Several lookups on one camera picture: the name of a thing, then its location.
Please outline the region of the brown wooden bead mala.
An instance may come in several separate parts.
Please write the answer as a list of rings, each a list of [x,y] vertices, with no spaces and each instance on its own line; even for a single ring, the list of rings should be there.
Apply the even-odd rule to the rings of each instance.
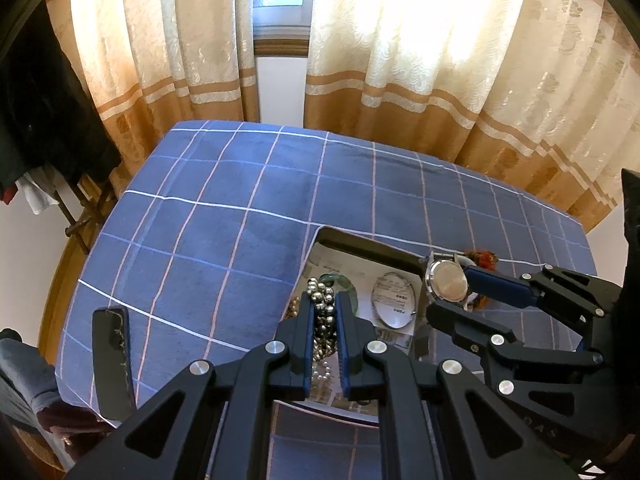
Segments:
[[[483,269],[495,271],[497,269],[497,263],[499,262],[498,256],[494,252],[489,250],[467,250],[463,255],[470,259],[472,263],[480,266]],[[466,303],[465,310],[467,311],[480,311],[488,305],[489,299],[486,296],[480,295],[477,292],[473,292],[470,299]]]

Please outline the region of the silver wristwatch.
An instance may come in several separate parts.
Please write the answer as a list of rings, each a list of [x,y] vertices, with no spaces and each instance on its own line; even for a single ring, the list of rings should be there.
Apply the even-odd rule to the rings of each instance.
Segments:
[[[472,301],[477,297],[471,292],[464,274],[466,268],[476,263],[465,255],[432,252],[426,260],[424,284],[427,297],[444,300],[465,311],[471,311]]]

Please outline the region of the silver bangle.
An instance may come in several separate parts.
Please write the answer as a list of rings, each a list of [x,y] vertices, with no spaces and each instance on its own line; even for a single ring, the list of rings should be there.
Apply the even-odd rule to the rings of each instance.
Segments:
[[[371,304],[375,317],[391,330],[403,330],[416,315],[416,293],[408,278],[395,272],[376,279]]]

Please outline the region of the printed paper liner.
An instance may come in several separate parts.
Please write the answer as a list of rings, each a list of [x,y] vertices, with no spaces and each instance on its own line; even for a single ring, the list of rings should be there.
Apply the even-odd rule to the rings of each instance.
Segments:
[[[300,297],[312,278],[334,292],[347,292],[354,315],[373,324],[376,338],[405,354],[411,351],[420,310],[419,274],[316,243],[294,287],[286,318],[297,315]],[[310,396],[302,404],[334,417],[368,422],[378,414],[378,404],[350,402],[343,396],[337,350],[320,342],[314,344]]]

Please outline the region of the blue checked tablecloth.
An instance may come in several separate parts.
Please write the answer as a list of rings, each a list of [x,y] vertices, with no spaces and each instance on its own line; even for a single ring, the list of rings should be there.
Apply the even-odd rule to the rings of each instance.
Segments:
[[[419,274],[407,356],[457,361],[493,393],[484,356],[427,322],[436,301],[424,284],[428,256],[489,250],[495,271],[511,278],[545,264],[596,273],[577,220],[450,162],[330,132],[182,122],[90,252],[56,364],[63,391],[120,426],[192,362],[242,359],[276,339],[316,243]],[[337,350],[340,293],[314,278],[302,293],[314,306],[310,390],[314,344]],[[510,328],[528,348],[577,348],[578,333],[541,310],[488,299],[466,312]],[[303,406],[309,396],[274,401],[264,479],[386,479],[378,414],[334,417]]]

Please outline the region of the person's leg in jeans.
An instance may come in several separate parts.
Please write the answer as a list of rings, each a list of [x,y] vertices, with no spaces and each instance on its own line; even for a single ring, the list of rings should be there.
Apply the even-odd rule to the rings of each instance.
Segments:
[[[113,431],[90,408],[62,399],[54,366],[15,330],[1,331],[1,414],[40,434],[64,469],[91,452]]]

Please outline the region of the right beige orange curtain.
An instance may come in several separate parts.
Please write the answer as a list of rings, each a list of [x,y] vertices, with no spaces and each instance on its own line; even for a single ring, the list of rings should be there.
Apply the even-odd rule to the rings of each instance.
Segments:
[[[639,48],[608,0],[314,0],[304,123],[454,162],[592,229],[639,166]]]

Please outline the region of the beige orange curtain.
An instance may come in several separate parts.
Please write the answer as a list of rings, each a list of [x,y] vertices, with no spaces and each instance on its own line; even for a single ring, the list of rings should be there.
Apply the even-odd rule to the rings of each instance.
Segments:
[[[258,122],[252,0],[46,0],[122,161],[122,192],[184,120]]]
[[[592,229],[639,166],[639,48],[608,0],[314,0],[304,123],[454,162]]]

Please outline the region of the wooden clothes rack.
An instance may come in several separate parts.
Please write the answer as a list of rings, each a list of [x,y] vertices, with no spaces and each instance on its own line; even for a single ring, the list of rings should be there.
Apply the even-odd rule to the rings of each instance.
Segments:
[[[81,213],[73,214],[58,189],[54,189],[56,206],[67,222],[64,234],[69,240],[74,240],[82,253],[88,256],[92,243],[85,240],[85,230],[89,226],[104,226],[108,216],[107,205],[117,202],[116,193],[110,181],[96,183],[88,176],[82,176],[76,184],[68,184],[66,181],[64,184],[81,206]]]

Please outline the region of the dark hanging clothes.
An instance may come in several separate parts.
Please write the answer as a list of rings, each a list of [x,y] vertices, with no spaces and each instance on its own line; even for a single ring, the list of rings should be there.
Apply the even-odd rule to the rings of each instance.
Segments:
[[[1,62],[1,188],[52,167],[105,182],[122,159],[40,4]]]

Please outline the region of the left beige orange curtain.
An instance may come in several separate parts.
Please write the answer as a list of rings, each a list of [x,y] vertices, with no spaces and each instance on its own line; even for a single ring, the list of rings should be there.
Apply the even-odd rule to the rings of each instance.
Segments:
[[[252,0],[46,0],[122,161],[122,192],[184,120],[258,122]]]

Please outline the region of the window with wooden sill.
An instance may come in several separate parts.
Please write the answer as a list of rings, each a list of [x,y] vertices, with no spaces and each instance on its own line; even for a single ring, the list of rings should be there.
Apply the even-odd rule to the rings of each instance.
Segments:
[[[314,0],[253,0],[255,54],[307,56],[313,3]]]

